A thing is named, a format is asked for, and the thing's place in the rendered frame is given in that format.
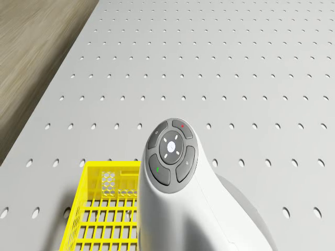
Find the yellow basket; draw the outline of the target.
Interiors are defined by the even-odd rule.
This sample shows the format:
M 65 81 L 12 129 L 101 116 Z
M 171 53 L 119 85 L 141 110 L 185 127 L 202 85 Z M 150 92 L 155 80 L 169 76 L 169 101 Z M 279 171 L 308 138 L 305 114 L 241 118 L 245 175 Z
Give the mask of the yellow basket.
M 139 251 L 139 168 L 139 161 L 84 165 L 60 251 Z

